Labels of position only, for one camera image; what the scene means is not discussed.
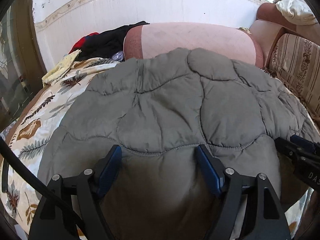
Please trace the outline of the white crumpled cloth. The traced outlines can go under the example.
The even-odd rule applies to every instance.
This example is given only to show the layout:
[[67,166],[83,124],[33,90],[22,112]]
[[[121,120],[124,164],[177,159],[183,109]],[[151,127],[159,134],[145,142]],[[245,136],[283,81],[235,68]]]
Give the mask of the white crumpled cloth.
[[277,10],[290,23],[295,25],[314,25],[316,16],[304,0],[274,0]]

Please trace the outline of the striped floral back cushion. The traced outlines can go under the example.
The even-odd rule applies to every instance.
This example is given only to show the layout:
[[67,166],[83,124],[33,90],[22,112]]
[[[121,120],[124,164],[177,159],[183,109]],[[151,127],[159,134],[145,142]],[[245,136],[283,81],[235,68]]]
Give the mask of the striped floral back cushion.
[[319,119],[319,45],[284,34],[272,51],[269,70],[299,97]]

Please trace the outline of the yellow cloth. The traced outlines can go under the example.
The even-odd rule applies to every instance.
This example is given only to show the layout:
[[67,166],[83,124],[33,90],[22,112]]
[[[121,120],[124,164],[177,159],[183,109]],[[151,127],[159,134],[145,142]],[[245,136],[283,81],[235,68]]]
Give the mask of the yellow cloth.
[[43,86],[52,85],[57,83],[63,78],[71,69],[76,57],[80,54],[81,50],[78,49],[68,55],[65,55],[53,69],[51,69],[46,75],[42,77]]

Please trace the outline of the grey quilted hooded jacket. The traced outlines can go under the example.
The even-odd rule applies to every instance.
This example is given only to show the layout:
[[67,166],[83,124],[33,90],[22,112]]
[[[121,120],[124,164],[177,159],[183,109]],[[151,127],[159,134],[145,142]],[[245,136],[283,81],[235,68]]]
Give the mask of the grey quilted hooded jacket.
[[38,178],[76,176],[121,147],[119,175],[101,207],[116,239],[201,239],[217,212],[194,150],[204,144],[225,166],[263,172],[284,209],[307,186],[274,140],[318,142],[305,107],[256,66],[204,49],[129,59],[96,75],[54,131]]

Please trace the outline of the red garment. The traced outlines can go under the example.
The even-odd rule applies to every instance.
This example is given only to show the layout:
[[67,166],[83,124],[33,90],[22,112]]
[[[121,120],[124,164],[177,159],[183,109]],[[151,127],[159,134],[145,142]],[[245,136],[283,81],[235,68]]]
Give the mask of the red garment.
[[78,40],[71,48],[71,50],[69,51],[69,54],[76,51],[76,50],[79,50],[81,49],[81,47],[84,45],[84,43],[88,40],[89,37],[91,36],[95,36],[95,35],[98,35],[99,33],[97,32],[94,32],[94,33],[90,33],[82,38],[80,38],[80,40]]

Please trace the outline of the black garment pile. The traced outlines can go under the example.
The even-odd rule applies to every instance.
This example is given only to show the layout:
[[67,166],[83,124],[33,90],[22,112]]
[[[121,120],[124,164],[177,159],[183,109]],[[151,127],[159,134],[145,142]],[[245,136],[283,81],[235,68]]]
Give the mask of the black garment pile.
[[110,59],[114,54],[123,50],[124,39],[130,29],[146,24],[149,23],[140,21],[89,37],[81,47],[81,52],[76,57],[76,61],[84,61],[95,57]]

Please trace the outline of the leaf pattern plush blanket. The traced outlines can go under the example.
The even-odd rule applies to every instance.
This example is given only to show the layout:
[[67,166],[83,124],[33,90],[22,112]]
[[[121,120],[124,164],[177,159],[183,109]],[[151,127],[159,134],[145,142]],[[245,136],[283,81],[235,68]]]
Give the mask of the leaf pattern plush blanket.
[[[37,175],[44,149],[66,112],[99,72],[115,67],[116,61],[103,58],[74,62],[69,70],[44,87],[25,108],[10,135],[7,144],[16,157]],[[9,218],[19,224],[25,233],[30,230],[37,205],[36,191],[12,167],[1,163],[1,203]]]

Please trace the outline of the wooden glass door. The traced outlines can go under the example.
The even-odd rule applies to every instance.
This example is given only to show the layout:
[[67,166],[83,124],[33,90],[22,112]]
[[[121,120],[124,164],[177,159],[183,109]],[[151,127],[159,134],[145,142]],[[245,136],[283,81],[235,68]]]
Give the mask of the wooden glass door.
[[33,0],[7,0],[1,10],[1,129],[42,89],[46,68],[36,39]]

